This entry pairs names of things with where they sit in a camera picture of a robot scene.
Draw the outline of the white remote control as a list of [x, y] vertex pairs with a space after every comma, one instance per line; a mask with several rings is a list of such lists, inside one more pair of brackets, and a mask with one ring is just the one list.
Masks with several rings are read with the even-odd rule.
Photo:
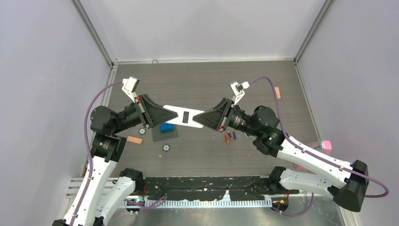
[[173, 112], [176, 112], [178, 115], [176, 118], [166, 121], [166, 123], [180, 125], [180, 126], [186, 126], [186, 127], [193, 127], [193, 128], [203, 128], [204, 127], [202, 124], [195, 122], [193, 120], [194, 116], [204, 112], [202, 110], [196, 110], [196, 109], [178, 107], [178, 106], [172, 106], [172, 105], [164, 105], [163, 107], [168, 110], [171, 110]]

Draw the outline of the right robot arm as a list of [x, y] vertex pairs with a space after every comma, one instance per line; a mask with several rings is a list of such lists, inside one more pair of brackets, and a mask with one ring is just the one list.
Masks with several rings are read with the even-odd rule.
[[332, 158], [302, 144], [278, 128], [279, 118], [266, 106], [258, 106], [248, 115], [227, 98], [215, 107], [197, 114], [193, 120], [215, 131], [227, 127], [254, 136], [253, 145], [265, 155], [300, 165], [312, 174], [275, 167], [270, 174], [269, 188], [274, 193], [283, 190], [303, 190], [332, 199], [340, 207], [360, 212], [369, 184], [367, 164]]

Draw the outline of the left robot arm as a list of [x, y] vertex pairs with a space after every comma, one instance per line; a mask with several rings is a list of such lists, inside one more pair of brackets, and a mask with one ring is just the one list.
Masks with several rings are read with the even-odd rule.
[[130, 194], [138, 195], [144, 190], [142, 172], [126, 168], [111, 191], [104, 198], [101, 197], [127, 142], [125, 137], [117, 136], [117, 133], [139, 124], [152, 128], [176, 117], [176, 112], [154, 103], [147, 94], [134, 97], [132, 103], [119, 113], [106, 106], [95, 108], [90, 115], [90, 128], [95, 137], [89, 150], [87, 172], [72, 206], [53, 225], [108, 225]]

